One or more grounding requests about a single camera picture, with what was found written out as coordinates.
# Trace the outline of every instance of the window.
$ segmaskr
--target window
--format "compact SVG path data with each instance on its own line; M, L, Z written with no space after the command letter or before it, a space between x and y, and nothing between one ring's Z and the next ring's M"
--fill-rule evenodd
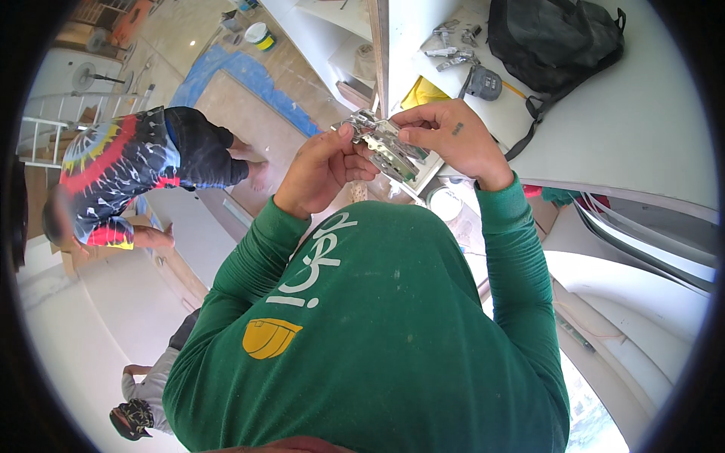
M629 447L604 404L564 351L561 351L561 370L571 408L571 430L566 453L629 452Z

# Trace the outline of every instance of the backpack strap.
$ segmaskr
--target backpack strap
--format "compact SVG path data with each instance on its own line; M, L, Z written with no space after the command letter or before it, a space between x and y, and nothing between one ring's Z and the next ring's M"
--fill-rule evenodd
M621 36L622 32L624 32L624 25L627 22L627 16L624 14L624 11L617 8L617 20L614 21L615 25L619 29L619 34ZM526 134L524 138L516 142L514 146L511 147L511 149L508 150L506 154L504 154L504 157L506 158L506 162L510 162L511 159L521 154L524 148L526 148L526 145L529 144L531 139L534 137L534 132L537 130L537 126L540 124L541 121L544 120L544 113L552 107L552 105L556 104L557 101L562 99L567 94L571 93L577 86L581 85L586 79L592 77L597 72L603 71L607 69L609 66L616 63L624 53L624 44L623 41L617 46L616 49L614 49L609 55L602 58L597 66L592 69L591 72L587 73L586 75L583 75L579 79L575 80L574 82L568 84L567 86L564 86L562 89L557 91L556 93L553 93L551 96L549 96L548 99L541 100L535 96L529 96L526 99L526 109L529 111L529 115L531 115L532 118L534 118L534 121L531 123L531 127L529 128L529 133ZM542 104L539 107L534 106L534 101L539 101Z

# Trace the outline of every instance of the paint bucket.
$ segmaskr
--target paint bucket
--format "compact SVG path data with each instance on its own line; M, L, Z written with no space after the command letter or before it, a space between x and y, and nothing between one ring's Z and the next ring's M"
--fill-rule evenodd
M251 24L244 34L244 40L254 44L257 49L266 52L274 47L275 37L264 22Z
M446 186L433 190L426 197L426 201L428 202L428 209L433 211L444 222L450 222L458 217L463 209L463 200L458 198L455 192Z

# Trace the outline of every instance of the gray shirt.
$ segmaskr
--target gray shirt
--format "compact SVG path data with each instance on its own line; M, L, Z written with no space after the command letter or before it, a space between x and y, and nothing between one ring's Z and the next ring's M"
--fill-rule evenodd
M151 407L154 415L154 429L163 431L166 434L174 435L174 432L166 420L164 407L161 405L161 397L164 395L166 380L169 378L171 365L174 364L179 351L172 347L166 348L161 357L154 363L154 366L140 383L136 383L132 375L123 373L121 378L121 391L123 398L128 401L132 398L143 399Z

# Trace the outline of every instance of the leg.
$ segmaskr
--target leg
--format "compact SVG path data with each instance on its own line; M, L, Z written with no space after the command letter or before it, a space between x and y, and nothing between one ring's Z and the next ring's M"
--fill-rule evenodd
M255 191L261 191L267 183L267 171L269 171L269 162L247 162L249 165L249 182L252 184L252 189Z
M174 348L177 351L181 350L183 345L186 343L186 340L189 339L189 335L191 335L191 331L194 329L196 320L199 319L199 312L201 310L202 309L197 308L193 313L184 318L184 321L181 323L179 329L171 336L171 338L169 338L169 347Z
M254 147L250 144L244 143L239 137L232 134L233 140L231 146L229 146L229 154L232 159L243 159L254 152Z
M231 160L230 186L236 186L245 179L249 179L252 189L261 191L267 182L269 162L250 162L248 160Z

